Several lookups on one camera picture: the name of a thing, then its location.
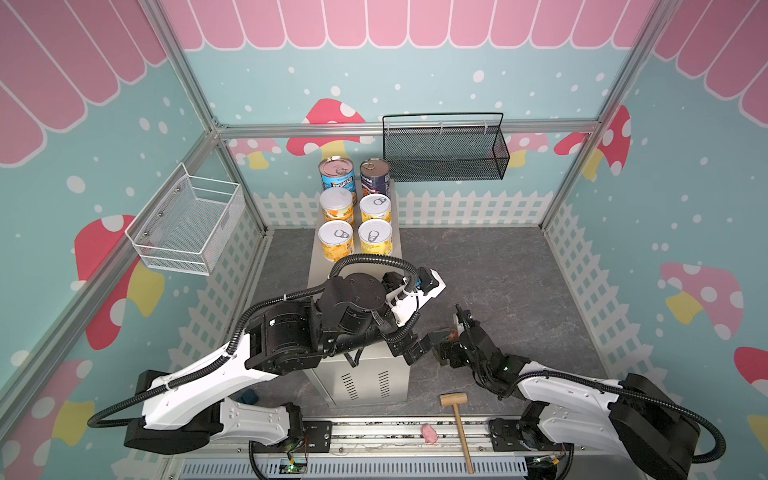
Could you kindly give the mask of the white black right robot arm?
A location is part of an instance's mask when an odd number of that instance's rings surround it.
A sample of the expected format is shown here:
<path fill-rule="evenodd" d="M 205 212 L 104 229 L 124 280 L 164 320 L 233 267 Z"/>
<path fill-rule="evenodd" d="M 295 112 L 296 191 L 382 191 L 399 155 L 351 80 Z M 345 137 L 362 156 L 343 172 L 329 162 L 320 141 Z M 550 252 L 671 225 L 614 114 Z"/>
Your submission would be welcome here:
<path fill-rule="evenodd" d="M 692 466 L 716 462 L 726 452 L 714 423 L 643 375 L 611 380 L 551 369 L 503 353 L 466 309 L 457 308 L 454 323 L 437 336 L 437 358 L 469 368 L 476 385 L 498 400 L 524 401 L 513 436 L 529 450 L 584 446 L 629 459 L 652 479 L 685 479 Z"/>

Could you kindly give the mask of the white lid small can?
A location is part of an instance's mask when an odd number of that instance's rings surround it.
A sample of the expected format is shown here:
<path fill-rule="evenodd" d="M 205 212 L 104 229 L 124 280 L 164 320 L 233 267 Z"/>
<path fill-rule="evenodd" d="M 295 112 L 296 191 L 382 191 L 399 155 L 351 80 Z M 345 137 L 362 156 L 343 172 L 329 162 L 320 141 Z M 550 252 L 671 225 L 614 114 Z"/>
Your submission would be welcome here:
<path fill-rule="evenodd" d="M 384 194 L 368 194 L 360 202 L 360 213 L 363 222 L 369 220 L 383 220 L 391 222 L 392 206 L 391 200 Z"/>

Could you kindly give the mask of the yellow can silver lid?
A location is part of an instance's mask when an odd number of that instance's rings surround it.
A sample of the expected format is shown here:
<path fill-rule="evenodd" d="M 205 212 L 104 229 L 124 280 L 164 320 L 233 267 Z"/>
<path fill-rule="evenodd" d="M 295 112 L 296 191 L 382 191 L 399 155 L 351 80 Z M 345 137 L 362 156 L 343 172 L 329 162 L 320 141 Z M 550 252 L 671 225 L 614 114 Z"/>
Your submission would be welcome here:
<path fill-rule="evenodd" d="M 354 230 L 344 220 L 332 220 L 323 223 L 317 232 L 323 257 L 330 262 L 354 253 Z"/>

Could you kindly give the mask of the grey metal cabinet counter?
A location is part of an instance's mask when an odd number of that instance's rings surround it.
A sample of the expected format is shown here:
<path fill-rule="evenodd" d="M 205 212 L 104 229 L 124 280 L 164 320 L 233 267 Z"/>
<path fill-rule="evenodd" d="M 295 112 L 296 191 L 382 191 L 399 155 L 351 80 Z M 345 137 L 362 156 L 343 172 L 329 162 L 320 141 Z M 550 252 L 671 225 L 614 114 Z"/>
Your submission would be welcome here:
<path fill-rule="evenodd" d="M 323 283 L 333 266 L 333 262 L 325 258 L 319 239 L 323 223 L 321 219 L 315 226 L 308 287 Z M 399 227 L 395 225 L 393 229 L 392 256 L 402 257 Z M 381 279 L 384 273 L 394 270 L 381 265 L 358 264 L 346 267 L 342 274 L 359 271 Z M 407 400 L 410 367 L 401 357 L 395 358 L 383 341 L 365 347 L 356 367 L 352 367 L 342 354 L 323 359 L 316 368 L 304 370 L 303 373 L 330 408 L 383 405 Z"/>

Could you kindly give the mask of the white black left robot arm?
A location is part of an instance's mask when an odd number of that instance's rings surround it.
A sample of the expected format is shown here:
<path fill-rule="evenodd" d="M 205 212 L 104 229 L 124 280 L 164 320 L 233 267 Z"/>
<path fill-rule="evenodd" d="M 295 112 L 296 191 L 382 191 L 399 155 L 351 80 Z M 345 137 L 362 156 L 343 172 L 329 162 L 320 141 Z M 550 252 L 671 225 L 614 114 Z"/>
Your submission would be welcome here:
<path fill-rule="evenodd" d="M 175 373 L 143 372 L 134 396 L 87 425 L 122 427 L 126 447 L 162 455 L 228 438 L 290 451 L 306 437 L 300 408 L 247 405 L 233 394 L 379 342 L 413 364 L 430 345 L 413 331 L 420 310 L 444 288 L 435 270 L 400 258 L 346 256 L 323 283 L 248 307 L 211 354 Z"/>

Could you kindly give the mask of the green yellow white lid can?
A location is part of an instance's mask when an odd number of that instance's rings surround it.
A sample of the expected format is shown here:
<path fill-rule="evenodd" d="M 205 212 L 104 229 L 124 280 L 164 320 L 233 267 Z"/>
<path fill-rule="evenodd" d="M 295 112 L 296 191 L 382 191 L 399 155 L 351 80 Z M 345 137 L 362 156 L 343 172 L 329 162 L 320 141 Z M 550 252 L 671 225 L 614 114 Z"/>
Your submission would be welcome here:
<path fill-rule="evenodd" d="M 319 202 L 326 222 L 345 221 L 354 224 L 354 197 L 346 188 L 331 187 L 324 190 Z"/>

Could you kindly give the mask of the dark chopped tomatoes can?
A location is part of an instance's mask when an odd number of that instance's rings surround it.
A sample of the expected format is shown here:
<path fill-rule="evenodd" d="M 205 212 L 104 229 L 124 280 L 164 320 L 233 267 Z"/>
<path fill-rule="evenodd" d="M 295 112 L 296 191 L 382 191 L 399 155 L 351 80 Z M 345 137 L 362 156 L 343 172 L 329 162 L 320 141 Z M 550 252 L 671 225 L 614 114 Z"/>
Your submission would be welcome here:
<path fill-rule="evenodd" d="M 360 180 L 364 196 L 380 194 L 390 197 L 390 167 L 380 158 L 371 158 L 360 165 Z"/>

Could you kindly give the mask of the blue chicken noodle soup can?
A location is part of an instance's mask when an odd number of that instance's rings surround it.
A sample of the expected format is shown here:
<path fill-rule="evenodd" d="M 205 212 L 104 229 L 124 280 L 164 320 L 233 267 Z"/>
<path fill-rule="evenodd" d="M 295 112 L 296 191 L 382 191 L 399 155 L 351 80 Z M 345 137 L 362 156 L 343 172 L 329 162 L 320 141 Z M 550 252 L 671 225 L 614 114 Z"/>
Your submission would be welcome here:
<path fill-rule="evenodd" d="M 342 156 L 331 156 L 321 160 L 318 171 L 322 180 L 323 189 L 338 187 L 348 190 L 357 203 L 357 191 L 355 186 L 355 171 L 353 162 Z"/>

